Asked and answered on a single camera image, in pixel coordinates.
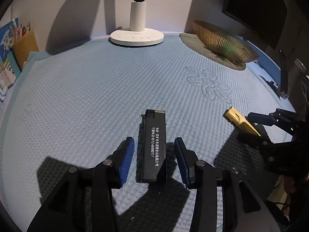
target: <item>metal screw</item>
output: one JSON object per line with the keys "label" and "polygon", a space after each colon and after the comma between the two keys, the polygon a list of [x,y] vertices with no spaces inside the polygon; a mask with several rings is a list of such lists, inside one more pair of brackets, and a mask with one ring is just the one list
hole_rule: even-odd
{"label": "metal screw", "polygon": [[76,173],[77,172],[77,167],[70,167],[69,172],[70,173]]}
{"label": "metal screw", "polygon": [[239,169],[237,167],[232,167],[231,168],[231,172],[235,173],[235,174],[238,174],[239,173]]}
{"label": "metal screw", "polygon": [[206,162],[203,161],[203,160],[201,160],[201,159],[199,159],[195,164],[196,164],[197,166],[199,166],[199,167],[203,167],[203,166],[205,166]]}
{"label": "metal screw", "polygon": [[112,160],[111,159],[106,159],[103,161],[103,165],[105,166],[111,166],[113,164]]}

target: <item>white desk lamp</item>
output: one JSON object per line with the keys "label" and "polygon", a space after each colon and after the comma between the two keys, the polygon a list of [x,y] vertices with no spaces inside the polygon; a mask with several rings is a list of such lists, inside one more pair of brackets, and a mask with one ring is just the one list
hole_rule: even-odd
{"label": "white desk lamp", "polygon": [[130,28],[114,31],[111,41],[125,46],[149,46],[159,44],[164,35],[156,30],[145,28],[146,2],[134,0],[131,3]]}

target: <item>lamp base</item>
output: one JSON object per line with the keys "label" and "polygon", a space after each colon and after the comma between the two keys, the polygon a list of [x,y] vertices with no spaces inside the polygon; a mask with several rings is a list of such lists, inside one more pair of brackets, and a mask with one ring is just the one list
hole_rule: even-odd
{"label": "lamp base", "polygon": [[111,34],[111,41],[125,46],[150,46],[163,41],[163,33],[145,28],[143,32],[132,32],[130,29],[121,29]]}

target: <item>white cylindrical object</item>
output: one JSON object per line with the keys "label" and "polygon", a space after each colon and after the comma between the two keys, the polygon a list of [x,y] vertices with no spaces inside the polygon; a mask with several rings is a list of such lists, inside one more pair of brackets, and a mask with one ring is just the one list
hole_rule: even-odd
{"label": "white cylindrical object", "polygon": [[145,30],[146,3],[132,2],[130,13],[130,31],[142,32]]}

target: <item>black lighter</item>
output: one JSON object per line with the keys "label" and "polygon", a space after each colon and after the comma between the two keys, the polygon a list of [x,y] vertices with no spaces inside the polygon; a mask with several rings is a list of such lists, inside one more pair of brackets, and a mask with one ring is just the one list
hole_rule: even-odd
{"label": "black lighter", "polygon": [[142,182],[166,182],[166,127],[165,112],[161,110],[146,110]]}

